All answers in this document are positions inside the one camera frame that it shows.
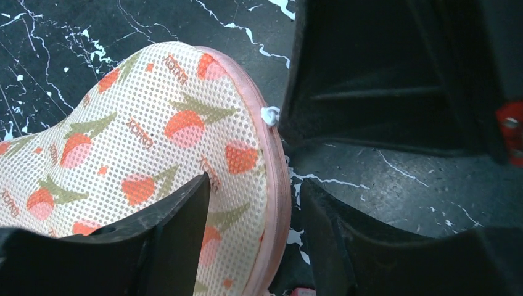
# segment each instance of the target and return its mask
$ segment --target black marble floor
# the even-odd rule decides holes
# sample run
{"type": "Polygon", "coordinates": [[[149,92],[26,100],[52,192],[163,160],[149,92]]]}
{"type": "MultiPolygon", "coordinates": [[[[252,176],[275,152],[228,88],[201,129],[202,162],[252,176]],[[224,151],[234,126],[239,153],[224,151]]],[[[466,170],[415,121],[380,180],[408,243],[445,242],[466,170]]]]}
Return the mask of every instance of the black marble floor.
{"type": "MultiPolygon", "coordinates": [[[[292,0],[2,0],[0,140],[55,125],[120,61],[161,41],[224,52],[269,104],[280,106],[294,7],[292,0]]],[[[305,178],[381,221],[427,236],[523,226],[523,170],[487,157],[444,159],[336,143],[286,153],[293,222],[271,287],[276,295],[313,285],[298,223],[305,178]]]]}

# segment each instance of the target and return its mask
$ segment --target orange peach print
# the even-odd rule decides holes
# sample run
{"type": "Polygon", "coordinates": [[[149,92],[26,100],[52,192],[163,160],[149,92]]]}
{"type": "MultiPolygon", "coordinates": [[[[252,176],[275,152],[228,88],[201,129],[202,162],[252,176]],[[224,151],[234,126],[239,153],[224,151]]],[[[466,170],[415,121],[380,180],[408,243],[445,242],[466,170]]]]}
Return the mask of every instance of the orange peach print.
{"type": "Polygon", "coordinates": [[[196,145],[204,132],[205,125],[200,116],[192,110],[183,110],[171,117],[164,133],[177,146],[188,148],[196,145]]]}
{"type": "Polygon", "coordinates": [[[256,149],[248,144],[234,140],[228,142],[225,146],[225,158],[229,173],[238,175],[252,170],[256,166],[258,153],[256,149]]]}
{"type": "Polygon", "coordinates": [[[102,226],[99,223],[82,219],[73,224],[73,234],[88,236],[100,227],[102,226]]]}
{"type": "Polygon", "coordinates": [[[214,226],[206,226],[198,265],[208,267],[215,258],[221,243],[220,232],[214,226]]]}
{"type": "Polygon", "coordinates": [[[54,200],[49,190],[45,188],[34,191],[27,200],[27,210],[39,220],[45,220],[51,215],[54,200]]]}
{"type": "Polygon", "coordinates": [[[102,94],[104,91],[108,90],[118,80],[119,76],[120,69],[116,68],[103,77],[100,82],[98,82],[98,93],[102,94]]]}
{"type": "Polygon", "coordinates": [[[227,75],[225,69],[210,55],[203,54],[198,63],[198,78],[216,80],[227,75]]]}
{"type": "Polygon", "coordinates": [[[9,146],[11,146],[11,142],[9,141],[0,142],[0,156],[4,155],[7,152],[9,146]]]}
{"type": "Polygon", "coordinates": [[[156,183],[150,176],[131,175],[121,182],[121,189],[130,205],[137,205],[152,197],[156,183]]]}
{"type": "Polygon", "coordinates": [[[74,168],[81,165],[91,151],[93,143],[89,137],[84,134],[73,134],[67,140],[62,153],[60,165],[64,168],[74,168]]]}

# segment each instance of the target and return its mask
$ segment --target dotted mesh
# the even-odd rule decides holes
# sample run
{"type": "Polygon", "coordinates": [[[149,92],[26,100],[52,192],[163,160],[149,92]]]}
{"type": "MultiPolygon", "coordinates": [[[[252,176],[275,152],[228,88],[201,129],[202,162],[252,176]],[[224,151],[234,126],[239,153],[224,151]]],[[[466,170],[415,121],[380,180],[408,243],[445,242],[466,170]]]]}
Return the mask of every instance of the dotted mesh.
{"type": "Polygon", "coordinates": [[[240,295],[265,227],[265,163],[233,81],[187,44],[148,46],[42,133],[0,142],[0,224],[89,234],[207,171],[195,295],[240,295]]]}

